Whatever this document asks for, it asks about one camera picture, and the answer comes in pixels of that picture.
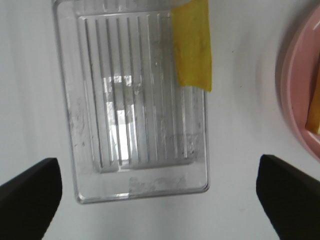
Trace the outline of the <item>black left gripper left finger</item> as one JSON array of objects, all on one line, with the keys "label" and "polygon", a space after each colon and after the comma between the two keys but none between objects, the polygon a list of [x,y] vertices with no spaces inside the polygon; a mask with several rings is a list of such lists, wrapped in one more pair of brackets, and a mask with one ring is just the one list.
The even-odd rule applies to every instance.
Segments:
[{"label": "black left gripper left finger", "polygon": [[0,238],[40,240],[62,198],[61,170],[46,158],[0,187]]}]

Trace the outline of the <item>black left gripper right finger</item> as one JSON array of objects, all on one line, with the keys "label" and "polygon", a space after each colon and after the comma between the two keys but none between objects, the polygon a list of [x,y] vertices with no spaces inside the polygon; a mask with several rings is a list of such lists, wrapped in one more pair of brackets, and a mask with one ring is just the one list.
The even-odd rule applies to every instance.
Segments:
[{"label": "black left gripper right finger", "polygon": [[281,240],[320,238],[320,182],[275,155],[260,157],[256,194]]}]

